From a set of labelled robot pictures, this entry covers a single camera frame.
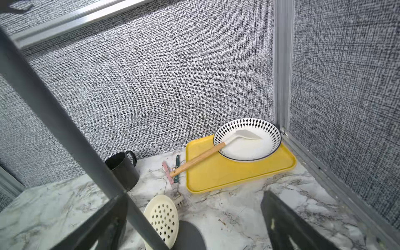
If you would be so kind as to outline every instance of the black mug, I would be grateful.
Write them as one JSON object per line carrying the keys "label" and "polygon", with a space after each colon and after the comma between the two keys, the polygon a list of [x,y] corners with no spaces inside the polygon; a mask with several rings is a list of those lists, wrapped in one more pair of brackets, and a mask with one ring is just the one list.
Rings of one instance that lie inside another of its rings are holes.
{"label": "black mug", "polygon": [[106,165],[120,181],[126,191],[131,190],[139,180],[139,173],[135,169],[136,155],[132,151],[117,153],[106,160]]}

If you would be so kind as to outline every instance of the spatula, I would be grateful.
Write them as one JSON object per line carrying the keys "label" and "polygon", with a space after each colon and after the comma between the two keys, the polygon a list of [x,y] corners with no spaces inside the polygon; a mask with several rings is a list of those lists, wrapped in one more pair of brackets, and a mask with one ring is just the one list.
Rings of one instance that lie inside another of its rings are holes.
{"label": "spatula", "polygon": [[185,171],[186,169],[198,164],[199,162],[201,162],[202,160],[206,159],[207,157],[211,156],[212,154],[214,154],[215,152],[221,150],[223,147],[225,147],[226,145],[228,145],[229,143],[231,143],[233,140],[235,140],[236,138],[245,138],[245,139],[250,139],[250,140],[261,140],[262,138],[259,137],[258,135],[256,135],[253,132],[250,132],[246,129],[242,129],[242,130],[237,130],[236,132],[234,132],[233,135],[231,135],[228,139],[226,139],[224,142],[221,142],[220,144],[215,145],[213,148],[207,150],[206,152],[202,153],[201,155],[191,159],[190,161],[188,161],[187,163],[183,164],[182,166],[180,166],[177,169],[174,169],[173,172],[170,172],[170,176],[174,177],[180,173],[182,173],[183,171]]}

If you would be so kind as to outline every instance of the pink brush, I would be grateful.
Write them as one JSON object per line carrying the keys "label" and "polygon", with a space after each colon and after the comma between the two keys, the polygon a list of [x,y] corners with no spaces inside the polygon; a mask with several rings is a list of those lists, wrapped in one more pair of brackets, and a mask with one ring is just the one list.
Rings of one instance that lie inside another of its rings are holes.
{"label": "pink brush", "polygon": [[170,184],[173,185],[173,184],[174,184],[174,180],[173,180],[172,177],[170,176],[170,170],[168,169],[168,166],[167,166],[167,162],[166,162],[166,161],[163,161],[163,162],[162,162],[162,167],[164,168],[165,174],[167,175],[167,178],[168,178]]}
{"label": "pink brush", "polygon": [[185,198],[184,198],[183,194],[181,194],[178,191],[178,183],[175,184],[174,183],[174,179],[172,179],[172,177],[170,176],[170,170],[168,169],[167,162],[163,161],[162,162],[162,167],[163,167],[163,169],[165,171],[165,174],[166,174],[166,176],[168,178],[168,181],[171,184],[171,188],[175,191],[175,195],[172,198],[172,201],[174,202],[175,206],[179,209],[184,205]]}

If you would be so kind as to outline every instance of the marble surface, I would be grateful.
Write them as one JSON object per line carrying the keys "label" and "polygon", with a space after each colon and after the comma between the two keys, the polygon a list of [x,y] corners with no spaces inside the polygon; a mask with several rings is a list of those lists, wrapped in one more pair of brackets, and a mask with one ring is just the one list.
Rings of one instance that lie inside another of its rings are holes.
{"label": "marble surface", "polygon": [[[161,163],[174,166],[178,154],[185,159],[185,151],[177,150],[138,161],[140,180],[129,195],[142,211],[155,195],[173,196]],[[178,210],[179,219],[200,230],[207,249],[272,248],[260,208],[267,188],[339,248],[367,249],[353,216],[301,164],[271,178],[205,194],[191,194],[185,184],[183,173],[179,191],[185,205]],[[49,249],[107,201],[87,175],[27,189],[0,213],[0,248]],[[120,249],[144,249],[129,224]]]}

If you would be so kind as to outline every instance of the green handle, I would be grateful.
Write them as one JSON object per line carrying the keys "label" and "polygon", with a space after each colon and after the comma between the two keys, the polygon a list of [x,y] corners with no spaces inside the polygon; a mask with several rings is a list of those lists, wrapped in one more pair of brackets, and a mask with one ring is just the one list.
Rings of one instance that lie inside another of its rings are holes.
{"label": "green handle", "polygon": [[[179,168],[179,166],[180,166],[180,159],[179,158],[180,158],[179,155],[177,155],[176,156],[175,168]],[[174,177],[174,183],[178,183],[178,181],[179,181],[179,174]]]}

